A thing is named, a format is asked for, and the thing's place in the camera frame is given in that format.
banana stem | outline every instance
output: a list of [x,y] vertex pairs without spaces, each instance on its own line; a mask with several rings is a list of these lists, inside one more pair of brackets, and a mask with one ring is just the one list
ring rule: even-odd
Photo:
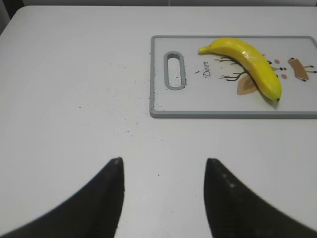
[[199,48],[198,52],[199,52],[200,54],[208,53],[208,52],[209,52],[209,46],[205,46],[205,47]]

cutting board handle hole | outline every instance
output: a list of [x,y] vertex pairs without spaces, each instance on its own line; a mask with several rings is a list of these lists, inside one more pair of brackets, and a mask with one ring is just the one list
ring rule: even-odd
[[176,51],[164,55],[164,81],[171,90],[183,89],[186,85],[184,58]]

cutting board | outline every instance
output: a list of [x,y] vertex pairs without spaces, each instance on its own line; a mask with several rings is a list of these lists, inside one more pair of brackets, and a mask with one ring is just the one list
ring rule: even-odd
[[[199,55],[219,37],[257,48],[282,83],[272,102],[225,56]],[[150,113],[154,118],[317,118],[317,43],[310,36],[153,36]]]

banana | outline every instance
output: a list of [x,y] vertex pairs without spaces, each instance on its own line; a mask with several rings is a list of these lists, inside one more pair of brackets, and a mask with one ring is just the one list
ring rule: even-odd
[[237,60],[251,75],[260,91],[269,99],[279,101],[282,85],[265,57],[250,44],[236,38],[218,38],[199,49],[200,54],[216,53]]

white tabletop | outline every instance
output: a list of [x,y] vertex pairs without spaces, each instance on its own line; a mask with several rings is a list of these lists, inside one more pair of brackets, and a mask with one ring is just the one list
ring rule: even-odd
[[316,7],[19,10],[0,36],[0,234],[48,212],[117,156],[117,238],[210,237],[208,157],[316,230],[317,120],[149,115],[151,36],[317,39],[316,22]]

